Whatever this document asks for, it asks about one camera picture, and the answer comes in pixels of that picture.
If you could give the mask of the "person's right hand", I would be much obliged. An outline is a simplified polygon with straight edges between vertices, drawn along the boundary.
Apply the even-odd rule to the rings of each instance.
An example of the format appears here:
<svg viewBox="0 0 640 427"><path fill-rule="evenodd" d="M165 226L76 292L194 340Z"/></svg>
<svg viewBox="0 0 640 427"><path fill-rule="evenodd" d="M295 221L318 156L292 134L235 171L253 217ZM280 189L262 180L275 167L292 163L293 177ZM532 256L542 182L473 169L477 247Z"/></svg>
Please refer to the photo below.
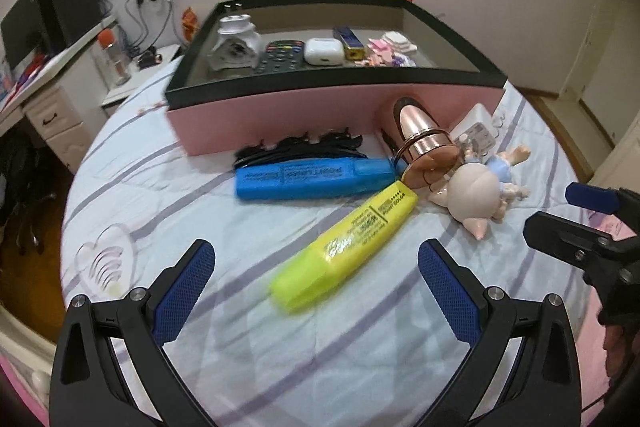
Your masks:
<svg viewBox="0 0 640 427"><path fill-rule="evenodd" d="M606 376L617 378L629 361L638 355L639 336L631 337L620 325L608 325L605 327L603 349L606 352Z"/></svg>

